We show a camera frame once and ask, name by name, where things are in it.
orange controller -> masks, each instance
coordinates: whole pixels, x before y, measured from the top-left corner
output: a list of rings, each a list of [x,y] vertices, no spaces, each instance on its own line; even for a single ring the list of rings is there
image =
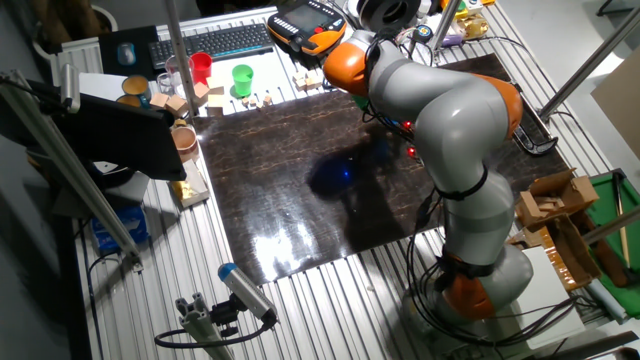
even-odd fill
[[[347,23],[330,7],[309,0],[298,1],[288,10],[272,15],[267,27],[294,51],[319,55],[338,43]]]

paper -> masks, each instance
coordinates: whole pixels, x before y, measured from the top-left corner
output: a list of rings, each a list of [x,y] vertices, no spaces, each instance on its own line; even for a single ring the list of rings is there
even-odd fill
[[[80,73],[80,92],[82,94],[116,101],[124,95],[122,82],[126,76]]]

keyboard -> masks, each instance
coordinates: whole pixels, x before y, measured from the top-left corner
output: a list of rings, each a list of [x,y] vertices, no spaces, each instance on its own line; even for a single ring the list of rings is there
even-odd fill
[[[216,30],[205,34],[187,36],[183,40],[187,49],[187,56],[197,52],[205,52],[214,61],[271,52],[274,45],[265,24]],[[149,52],[153,62],[153,69],[164,69],[167,60],[173,56],[171,40],[150,43]]]

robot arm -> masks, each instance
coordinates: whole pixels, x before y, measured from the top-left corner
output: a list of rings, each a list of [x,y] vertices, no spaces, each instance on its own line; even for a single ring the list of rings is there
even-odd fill
[[[369,49],[373,36],[356,31],[329,55],[325,76],[386,116],[414,123],[417,153],[444,198],[442,261],[449,265],[437,306],[453,322],[492,316],[532,276],[526,256],[504,245],[514,217],[511,188],[482,163],[519,124],[519,93],[497,79],[412,62],[391,41]]]

glass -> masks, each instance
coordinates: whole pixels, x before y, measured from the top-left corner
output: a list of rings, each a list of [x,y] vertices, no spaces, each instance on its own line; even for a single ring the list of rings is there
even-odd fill
[[[156,81],[158,82],[158,89],[161,93],[169,96],[175,94],[173,86],[171,86],[171,76],[169,73],[162,73],[158,75]]]
[[[171,78],[171,87],[173,88],[173,92],[180,96],[183,99],[187,98],[187,95],[184,91],[184,86],[182,85],[182,77],[180,77],[180,70],[178,70],[178,59],[173,55],[167,60],[164,65],[165,70],[169,74]],[[189,71],[193,72],[193,60],[189,59]]]

